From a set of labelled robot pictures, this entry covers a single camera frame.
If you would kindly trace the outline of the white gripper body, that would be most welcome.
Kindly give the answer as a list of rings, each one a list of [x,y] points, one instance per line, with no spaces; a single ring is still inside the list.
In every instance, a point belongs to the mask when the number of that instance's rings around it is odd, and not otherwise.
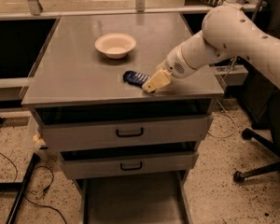
[[[173,77],[184,78],[196,72],[196,70],[188,65],[182,54],[182,47],[175,47],[166,57],[164,61],[165,68]]]

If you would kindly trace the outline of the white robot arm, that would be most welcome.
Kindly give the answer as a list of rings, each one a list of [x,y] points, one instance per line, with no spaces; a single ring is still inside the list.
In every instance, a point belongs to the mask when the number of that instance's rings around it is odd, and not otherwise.
[[[184,78],[210,63],[238,56],[280,90],[280,39],[267,35],[235,6],[211,9],[203,18],[199,33],[175,47],[157,66],[142,89],[154,92]]]

